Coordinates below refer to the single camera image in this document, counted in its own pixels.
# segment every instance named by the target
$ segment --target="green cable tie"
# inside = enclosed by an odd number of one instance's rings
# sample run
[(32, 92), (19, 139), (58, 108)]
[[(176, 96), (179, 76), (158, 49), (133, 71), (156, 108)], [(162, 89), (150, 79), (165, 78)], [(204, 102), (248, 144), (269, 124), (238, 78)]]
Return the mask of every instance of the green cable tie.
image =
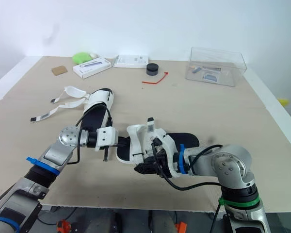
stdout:
[(220, 205), (232, 205), (236, 207), (250, 207), (256, 205), (260, 201), (259, 196), (252, 201), (249, 202), (234, 202), (230, 200), (225, 200), (224, 198), (219, 198)]

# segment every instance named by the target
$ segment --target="black round puck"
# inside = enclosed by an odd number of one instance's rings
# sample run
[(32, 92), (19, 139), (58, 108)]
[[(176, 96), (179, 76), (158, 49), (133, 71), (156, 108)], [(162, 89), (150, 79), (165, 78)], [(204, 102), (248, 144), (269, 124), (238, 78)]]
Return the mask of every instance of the black round puck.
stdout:
[(155, 64), (155, 63), (149, 63), (146, 65), (146, 73), (148, 75), (157, 75), (157, 73), (159, 72), (159, 65)]

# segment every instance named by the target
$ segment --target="orange object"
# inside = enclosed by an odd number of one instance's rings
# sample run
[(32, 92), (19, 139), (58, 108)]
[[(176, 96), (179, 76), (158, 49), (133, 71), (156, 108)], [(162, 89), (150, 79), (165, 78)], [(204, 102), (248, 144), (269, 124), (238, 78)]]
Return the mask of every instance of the orange object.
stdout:
[(180, 224), (175, 225), (178, 233), (186, 233), (187, 226), (188, 226), (188, 224), (186, 224), (184, 222), (180, 222)]
[(147, 84), (158, 84), (160, 81), (162, 81), (162, 80), (166, 77), (167, 74), (168, 74), (167, 71), (164, 72), (164, 76), (163, 76), (160, 80), (158, 80), (156, 83), (146, 82), (146, 81), (142, 81), (142, 83), (147, 83)]
[(71, 224), (66, 220), (60, 220), (57, 222), (57, 233), (70, 233)]

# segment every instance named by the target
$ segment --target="yellow object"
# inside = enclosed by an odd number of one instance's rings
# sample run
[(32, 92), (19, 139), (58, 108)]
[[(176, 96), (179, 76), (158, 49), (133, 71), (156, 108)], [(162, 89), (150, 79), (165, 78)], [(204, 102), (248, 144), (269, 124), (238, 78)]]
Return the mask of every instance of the yellow object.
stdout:
[(287, 106), (290, 103), (289, 99), (278, 99), (279, 103), (281, 103), (282, 106)]

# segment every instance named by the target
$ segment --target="green object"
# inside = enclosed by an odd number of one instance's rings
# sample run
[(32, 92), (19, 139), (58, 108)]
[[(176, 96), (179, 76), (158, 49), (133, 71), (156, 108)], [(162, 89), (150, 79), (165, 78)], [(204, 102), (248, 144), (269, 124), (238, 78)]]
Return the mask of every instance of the green object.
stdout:
[(77, 65), (91, 60), (92, 57), (89, 55), (89, 53), (86, 52), (79, 52), (72, 57), (72, 61)]
[(258, 196), (256, 199), (249, 202), (234, 202), (230, 200), (225, 200), (224, 198), (219, 199), (220, 205), (232, 205), (236, 207), (250, 207), (256, 205), (260, 201), (260, 197)]

